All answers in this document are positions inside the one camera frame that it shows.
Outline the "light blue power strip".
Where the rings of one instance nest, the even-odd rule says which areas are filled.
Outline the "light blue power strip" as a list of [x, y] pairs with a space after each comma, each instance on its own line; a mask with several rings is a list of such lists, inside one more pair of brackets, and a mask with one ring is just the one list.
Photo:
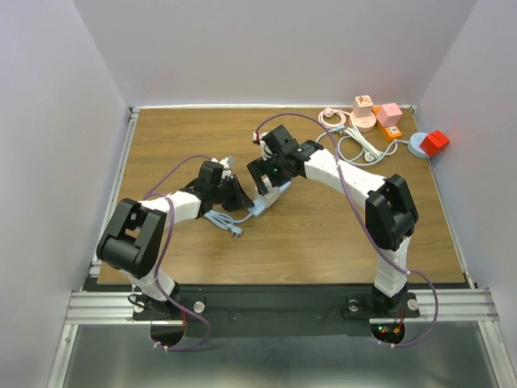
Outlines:
[[280, 198], [280, 195], [281, 192], [279, 188], [271, 190], [265, 196], [256, 193], [256, 196], [254, 198], [254, 207], [248, 208], [248, 212], [253, 217], [259, 217]]

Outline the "red cube adapter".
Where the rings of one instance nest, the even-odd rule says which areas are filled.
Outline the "red cube adapter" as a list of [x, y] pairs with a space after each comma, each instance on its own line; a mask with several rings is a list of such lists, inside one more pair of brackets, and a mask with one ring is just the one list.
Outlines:
[[420, 149], [430, 158], [436, 156], [449, 144], [449, 138], [440, 130], [428, 133], [420, 143]]

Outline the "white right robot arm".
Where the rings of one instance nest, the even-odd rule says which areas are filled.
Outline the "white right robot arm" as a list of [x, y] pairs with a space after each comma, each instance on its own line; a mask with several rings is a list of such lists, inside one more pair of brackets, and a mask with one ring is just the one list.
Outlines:
[[254, 133], [262, 156], [247, 165], [258, 194], [265, 196], [300, 176], [323, 183], [346, 196], [352, 211], [377, 252], [373, 309], [390, 315], [401, 305], [406, 287], [406, 256], [418, 212], [407, 182], [400, 175], [385, 178], [344, 162], [316, 141], [298, 142], [280, 125]]

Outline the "white cube adapter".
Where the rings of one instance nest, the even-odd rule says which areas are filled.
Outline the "white cube adapter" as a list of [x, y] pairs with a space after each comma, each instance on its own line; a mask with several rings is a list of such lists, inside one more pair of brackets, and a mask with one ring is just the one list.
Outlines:
[[290, 182], [287, 182], [279, 187], [273, 187], [271, 181], [267, 177], [263, 178], [263, 183], [266, 186], [267, 193], [265, 195], [262, 195], [259, 194], [258, 189], [255, 189], [255, 200], [263, 206], [265, 206], [266, 208], [270, 207], [273, 203], [275, 203], [291, 185]]

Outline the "grey round socket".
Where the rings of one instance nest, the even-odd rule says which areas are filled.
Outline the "grey round socket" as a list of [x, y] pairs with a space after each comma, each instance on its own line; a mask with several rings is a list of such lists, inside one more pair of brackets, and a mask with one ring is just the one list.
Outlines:
[[430, 156], [421, 147], [421, 144], [423, 143], [426, 137], [427, 134], [424, 132], [416, 132], [410, 136], [410, 139], [407, 143], [407, 148], [413, 156], [423, 159], [430, 158]]

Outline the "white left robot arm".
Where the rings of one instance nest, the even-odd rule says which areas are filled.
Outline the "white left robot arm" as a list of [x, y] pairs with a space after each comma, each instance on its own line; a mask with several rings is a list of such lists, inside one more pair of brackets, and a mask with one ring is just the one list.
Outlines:
[[202, 163], [198, 176], [186, 187], [151, 200], [121, 200], [109, 219], [96, 247], [96, 257], [122, 272], [152, 300], [161, 318], [179, 312], [176, 283], [158, 263], [162, 236], [171, 240], [173, 227], [201, 218], [215, 206], [231, 212], [249, 208], [253, 201], [232, 172], [234, 160], [226, 157]]

